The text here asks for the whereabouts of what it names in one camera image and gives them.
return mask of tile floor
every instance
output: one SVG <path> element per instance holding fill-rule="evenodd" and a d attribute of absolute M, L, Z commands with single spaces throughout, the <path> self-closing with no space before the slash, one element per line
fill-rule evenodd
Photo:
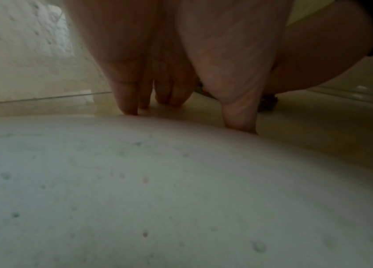
<path fill-rule="evenodd" d="M 0 117 L 120 114 L 59 6 L 0 0 Z M 373 169 L 373 105 L 309 91 L 279 98 L 259 115 L 260 136 Z M 197 94 L 182 108 L 153 102 L 142 114 L 222 126 L 217 102 Z"/>

